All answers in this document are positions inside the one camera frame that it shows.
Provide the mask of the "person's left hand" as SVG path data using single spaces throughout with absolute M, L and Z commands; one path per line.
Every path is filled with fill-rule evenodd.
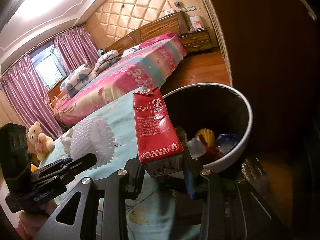
M 45 215 L 36 215 L 22 211 L 19 214 L 20 220 L 16 228 L 21 239 L 33 239 L 56 208 L 57 204 L 55 200 L 51 200 L 44 206 Z

